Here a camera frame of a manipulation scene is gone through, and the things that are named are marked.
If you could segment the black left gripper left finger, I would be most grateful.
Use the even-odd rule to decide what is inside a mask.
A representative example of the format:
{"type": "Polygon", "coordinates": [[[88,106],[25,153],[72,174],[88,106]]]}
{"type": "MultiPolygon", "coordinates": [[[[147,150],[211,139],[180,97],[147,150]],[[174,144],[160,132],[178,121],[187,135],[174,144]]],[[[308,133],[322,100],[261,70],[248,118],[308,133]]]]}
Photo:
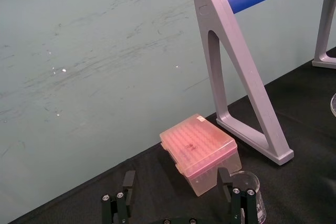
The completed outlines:
{"type": "Polygon", "coordinates": [[[130,223],[135,195],[135,178],[135,170],[127,171],[122,190],[115,195],[104,194],[101,197],[101,223],[114,223],[114,215],[117,215],[117,223],[130,223]]]}

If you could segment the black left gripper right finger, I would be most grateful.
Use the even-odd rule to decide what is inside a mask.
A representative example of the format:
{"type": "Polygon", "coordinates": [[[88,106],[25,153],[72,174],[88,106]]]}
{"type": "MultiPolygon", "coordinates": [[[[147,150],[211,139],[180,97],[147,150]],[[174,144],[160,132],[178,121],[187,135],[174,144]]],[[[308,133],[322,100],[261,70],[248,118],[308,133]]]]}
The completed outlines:
{"type": "Polygon", "coordinates": [[[257,223],[256,191],[233,183],[227,168],[217,169],[217,188],[224,200],[227,223],[257,223]]]}

